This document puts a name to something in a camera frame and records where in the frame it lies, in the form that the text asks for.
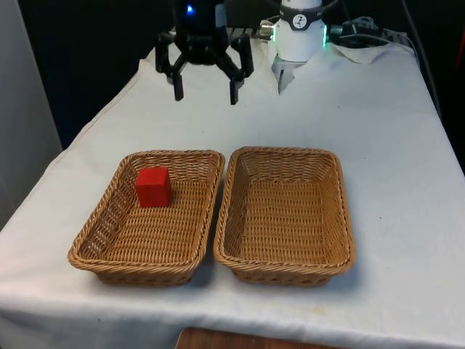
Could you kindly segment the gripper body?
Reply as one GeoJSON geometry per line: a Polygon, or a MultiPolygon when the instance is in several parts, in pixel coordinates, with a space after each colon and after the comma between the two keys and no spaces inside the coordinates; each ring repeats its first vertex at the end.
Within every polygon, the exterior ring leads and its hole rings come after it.
{"type": "Polygon", "coordinates": [[[228,46],[227,15],[223,1],[174,2],[174,43],[189,63],[214,65],[228,46]]]}

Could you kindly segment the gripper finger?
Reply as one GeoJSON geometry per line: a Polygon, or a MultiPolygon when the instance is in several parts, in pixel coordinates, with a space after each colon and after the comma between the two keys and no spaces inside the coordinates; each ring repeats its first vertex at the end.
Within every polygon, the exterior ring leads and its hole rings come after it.
{"type": "Polygon", "coordinates": [[[184,97],[181,72],[188,61],[187,32],[177,31],[175,34],[163,32],[155,40],[155,69],[164,73],[174,88],[174,98],[180,101],[184,97]],[[169,46],[175,44],[180,55],[172,65],[169,61],[169,46]]]}
{"type": "Polygon", "coordinates": [[[244,80],[254,72],[254,63],[249,35],[243,34],[233,39],[231,47],[240,56],[240,68],[235,65],[226,52],[221,55],[216,54],[215,64],[230,80],[230,104],[235,105],[238,102],[238,90],[243,85],[244,80]]]}

